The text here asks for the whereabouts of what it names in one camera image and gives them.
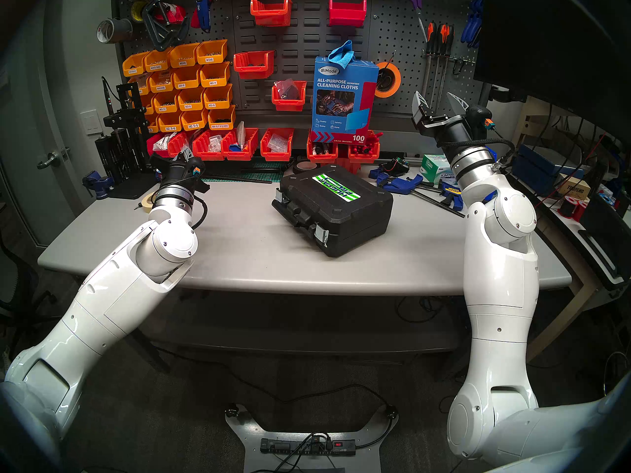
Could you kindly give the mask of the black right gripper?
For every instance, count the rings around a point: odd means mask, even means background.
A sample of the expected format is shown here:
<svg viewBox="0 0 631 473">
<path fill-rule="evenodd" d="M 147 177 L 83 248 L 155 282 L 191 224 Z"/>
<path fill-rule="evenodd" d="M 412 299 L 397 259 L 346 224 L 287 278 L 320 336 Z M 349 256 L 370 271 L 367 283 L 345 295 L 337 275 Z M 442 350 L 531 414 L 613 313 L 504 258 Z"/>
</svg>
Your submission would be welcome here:
<svg viewBox="0 0 631 473">
<path fill-rule="evenodd" d="M 453 93 L 447 93 L 447 99 L 453 114 L 466 114 L 469 105 Z M 413 125 L 418 132 L 433 138 L 443 150 L 464 150 L 480 146 L 480 140 L 473 140 L 467 123 L 462 115 L 430 115 L 430 107 L 419 91 L 412 96 Z"/>
</svg>

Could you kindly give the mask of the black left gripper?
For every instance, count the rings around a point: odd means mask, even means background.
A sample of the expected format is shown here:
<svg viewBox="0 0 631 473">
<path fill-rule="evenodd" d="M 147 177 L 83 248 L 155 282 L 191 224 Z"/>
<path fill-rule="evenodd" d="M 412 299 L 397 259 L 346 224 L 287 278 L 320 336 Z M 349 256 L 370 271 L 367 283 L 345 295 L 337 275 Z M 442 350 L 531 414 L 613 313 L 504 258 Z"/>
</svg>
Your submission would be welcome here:
<svg viewBox="0 0 631 473">
<path fill-rule="evenodd" d="M 184 157 L 174 159 L 159 157 L 160 188 L 180 186 L 185 189 L 202 189 L 203 160 L 192 150 L 184 150 Z"/>
</svg>

